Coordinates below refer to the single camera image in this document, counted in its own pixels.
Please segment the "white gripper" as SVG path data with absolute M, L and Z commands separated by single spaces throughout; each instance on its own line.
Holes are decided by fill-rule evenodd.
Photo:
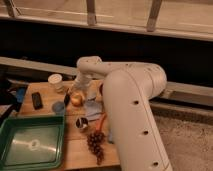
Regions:
M 79 84 L 74 82 L 71 91 L 74 94 L 80 94 L 83 100 L 92 100 L 94 98 L 94 91 L 89 84 Z

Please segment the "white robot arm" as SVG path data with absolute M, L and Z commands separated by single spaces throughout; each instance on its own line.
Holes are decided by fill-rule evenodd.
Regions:
M 122 171 L 173 171 L 149 100 L 166 88 L 163 68 L 154 63 L 104 62 L 81 57 L 74 85 L 89 88 L 102 75 L 102 99 Z

